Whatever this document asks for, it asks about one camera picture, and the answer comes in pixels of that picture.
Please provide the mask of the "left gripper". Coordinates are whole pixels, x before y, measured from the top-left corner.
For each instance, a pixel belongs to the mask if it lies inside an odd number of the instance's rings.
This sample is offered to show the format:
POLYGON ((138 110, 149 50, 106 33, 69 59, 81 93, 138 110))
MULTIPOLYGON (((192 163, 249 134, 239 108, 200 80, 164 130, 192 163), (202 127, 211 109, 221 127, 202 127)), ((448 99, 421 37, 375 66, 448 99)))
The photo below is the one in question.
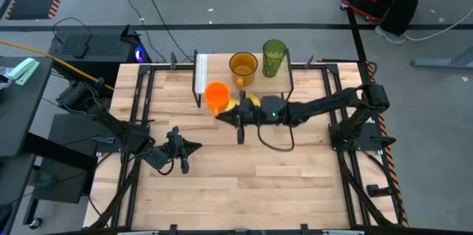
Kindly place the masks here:
POLYGON ((172 130, 167 133, 166 137, 169 139, 169 160, 171 162, 171 168, 168 174, 174 169, 175 159, 180 159, 181 172, 187 174, 189 172, 188 155, 194 153, 203 145, 183 139, 177 126, 173 127, 172 130))

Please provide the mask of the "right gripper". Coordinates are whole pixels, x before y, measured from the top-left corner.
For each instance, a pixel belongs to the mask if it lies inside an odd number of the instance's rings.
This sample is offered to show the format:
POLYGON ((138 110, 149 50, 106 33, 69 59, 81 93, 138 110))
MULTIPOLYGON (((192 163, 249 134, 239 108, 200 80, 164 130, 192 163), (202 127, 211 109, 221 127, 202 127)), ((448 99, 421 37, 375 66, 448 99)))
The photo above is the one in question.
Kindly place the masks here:
POLYGON ((253 101, 246 96, 245 91, 239 91, 239 105, 237 112, 231 110, 219 113, 215 118, 224 123, 236 126, 237 143, 242 145, 245 142, 245 126, 255 125, 259 128, 257 120, 256 106, 253 101))

